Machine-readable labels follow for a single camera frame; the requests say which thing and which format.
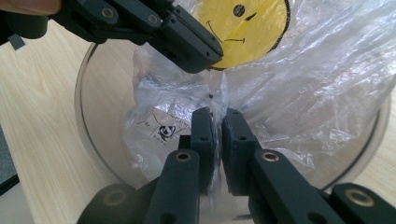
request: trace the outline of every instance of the smiley face sticker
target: smiley face sticker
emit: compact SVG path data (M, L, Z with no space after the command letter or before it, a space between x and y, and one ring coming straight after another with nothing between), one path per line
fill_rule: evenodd
M215 69L259 59L288 29L288 0L198 0L194 17L220 42L223 59Z

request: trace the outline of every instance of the clear plastic bag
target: clear plastic bag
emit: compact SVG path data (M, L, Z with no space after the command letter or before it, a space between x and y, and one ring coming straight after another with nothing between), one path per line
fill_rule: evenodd
M179 2L194 14L204 3ZM186 74L150 46L137 48L136 105L124 139L148 179L170 150L160 141L148 147L150 130L138 124L153 110L188 126L199 107L209 106L216 124L227 107L237 109L263 147L281 150L306 174L362 134L395 85L396 2L292 0L289 7L276 48L222 71Z

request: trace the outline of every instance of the wooden surface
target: wooden surface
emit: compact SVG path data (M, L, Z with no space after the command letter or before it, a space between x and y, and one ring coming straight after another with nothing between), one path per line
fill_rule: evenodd
M79 138L74 109L78 69L89 43L49 23L18 51L0 48L0 122L35 223L76 223L113 178ZM396 205L396 102L384 141L355 181Z

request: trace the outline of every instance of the yellow disc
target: yellow disc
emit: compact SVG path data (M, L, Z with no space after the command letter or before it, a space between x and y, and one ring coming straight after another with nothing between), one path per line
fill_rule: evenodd
M258 59L279 43L289 25L288 0L198 0L194 17L220 42L218 69Z

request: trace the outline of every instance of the transparent plastic bowl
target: transparent plastic bowl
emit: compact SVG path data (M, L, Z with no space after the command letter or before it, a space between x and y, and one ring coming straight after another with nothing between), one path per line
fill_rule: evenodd
M122 140L125 116L134 105L134 49L133 43L120 40L91 45L78 74L76 116L85 148L93 157L99 158L97 165L105 167L104 172L139 188L141 186L136 179L141 179L142 174L132 166L129 149ZM311 185L327 189L334 183L351 181L356 177L379 147L389 120L389 110L390 99L360 138L316 167L313 175L306 176ZM236 204L230 206L228 212L221 211L226 214L219 214L222 220L229 218L231 221L248 214L246 197L235 199L230 196L225 183L221 185L221 192L220 198L228 198L220 199L222 203L233 201ZM201 198L201 206L205 202L208 200ZM211 214L217 212L221 213L215 208Z

